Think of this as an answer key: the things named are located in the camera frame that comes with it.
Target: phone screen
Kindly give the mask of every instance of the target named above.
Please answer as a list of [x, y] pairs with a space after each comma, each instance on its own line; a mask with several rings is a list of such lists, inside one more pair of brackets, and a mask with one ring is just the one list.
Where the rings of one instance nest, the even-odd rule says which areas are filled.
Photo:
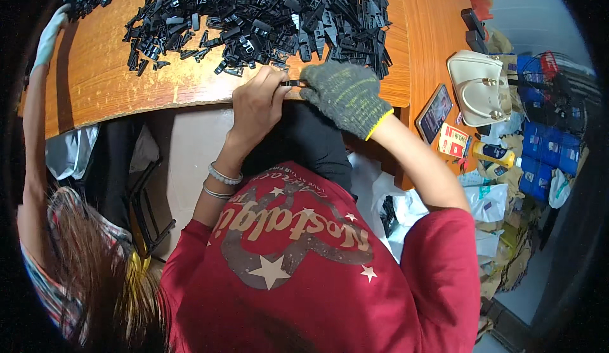
[[452, 108], [453, 102], [448, 95], [446, 86], [443, 84], [440, 86], [438, 94], [432, 100], [427, 112], [421, 118], [420, 131], [423, 133], [428, 144], [434, 141], [435, 136], [442, 127], [442, 123], [444, 123]]

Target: black chair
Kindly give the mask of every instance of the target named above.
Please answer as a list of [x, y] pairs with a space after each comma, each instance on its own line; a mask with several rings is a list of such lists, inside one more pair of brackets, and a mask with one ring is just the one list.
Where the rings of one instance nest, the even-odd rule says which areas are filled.
[[[144, 251], [140, 251], [141, 248], [137, 243], [135, 244], [136, 248], [138, 249], [138, 254], [141, 256], [141, 258], [148, 258], [151, 256], [164, 263], [165, 261], [163, 259], [153, 256], [152, 253], [158, 247], [158, 245], [163, 242], [165, 237], [167, 237], [169, 231], [175, 226], [175, 220], [171, 220], [171, 222], [169, 222], [169, 224], [162, 231], [159, 231], [154, 213], [152, 212], [152, 206], [150, 205], [148, 191], [146, 190], [146, 186], [150, 181], [152, 173], [158, 166], [161, 165], [162, 162], [163, 158], [159, 158], [157, 161], [153, 161], [148, 164], [148, 167], [146, 167], [135, 184], [133, 184], [133, 188], [129, 193], [129, 201], [131, 202], [135, 219], [137, 220], [142, 239], [144, 240]], [[144, 202], [146, 203], [148, 217], [156, 234], [154, 238], [150, 235], [150, 227], [146, 221], [146, 215], [144, 213], [144, 208], [142, 207], [142, 198], [144, 198]]]

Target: wooden table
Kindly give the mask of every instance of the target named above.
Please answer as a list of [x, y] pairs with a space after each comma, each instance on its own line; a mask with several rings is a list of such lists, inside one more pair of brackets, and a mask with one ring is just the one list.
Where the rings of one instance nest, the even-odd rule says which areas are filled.
[[[393, 25], [387, 32], [385, 47], [394, 65], [381, 83], [381, 97], [401, 108], [402, 122], [417, 132], [414, 121], [436, 87], [445, 83], [452, 92], [446, 60], [454, 52], [468, 49], [467, 28], [460, 13], [471, 5], [469, 0], [388, 1]], [[46, 88], [47, 137], [128, 114], [229, 102], [232, 91], [255, 75], [257, 69], [245, 69], [243, 78], [214, 74], [222, 60], [223, 48], [217, 47], [200, 64], [193, 58], [181, 61], [179, 53], [169, 52], [162, 60], [171, 62], [170, 66], [155, 72], [149, 64], [137, 77], [127, 68], [130, 45], [122, 38], [124, 25], [143, 3], [144, 0], [113, 0], [108, 7], [98, 7], [85, 19], [71, 24], [59, 36]], [[203, 29], [186, 49], [198, 46]], [[210, 29], [209, 38], [218, 33]], [[319, 62], [314, 57], [311, 63]], [[305, 66], [298, 56], [290, 57], [287, 64], [291, 65], [292, 79], [297, 79]], [[289, 95], [290, 99], [300, 98], [297, 90]], [[455, 107], [447, 120], [449, 124], [454, 125], [458, 112]], [[462, 124], [459, 128], [474, 132]], [[432, 147], [437, 149], [437, 141]], [[412, 187], [391, 158], [381, 160], [395, 174], [397, 186]], [[458, 167], [450, 166], [458, 174]]]

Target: bare hand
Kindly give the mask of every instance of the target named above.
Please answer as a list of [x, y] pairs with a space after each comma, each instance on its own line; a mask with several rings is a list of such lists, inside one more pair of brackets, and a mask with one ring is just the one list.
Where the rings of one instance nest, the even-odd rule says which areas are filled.
[[281, 119], [281, 105], [292, 88], [279, 86], [287, 79], [283, 71], [270, 66], [232, 92], [234, 125], [226, 137], [227, 144], [237, 148], [243, 158], [258, 145]]

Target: red sweatshirt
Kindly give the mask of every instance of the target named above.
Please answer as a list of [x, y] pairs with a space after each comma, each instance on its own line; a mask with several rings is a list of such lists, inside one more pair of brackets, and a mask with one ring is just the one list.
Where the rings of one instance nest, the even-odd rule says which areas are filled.
[[480, 301], [474, 221], [419, 220], [401, 265], [353, 198], [293, 162], [252, 178], [163, 270], [177, 352], [467, 352]]

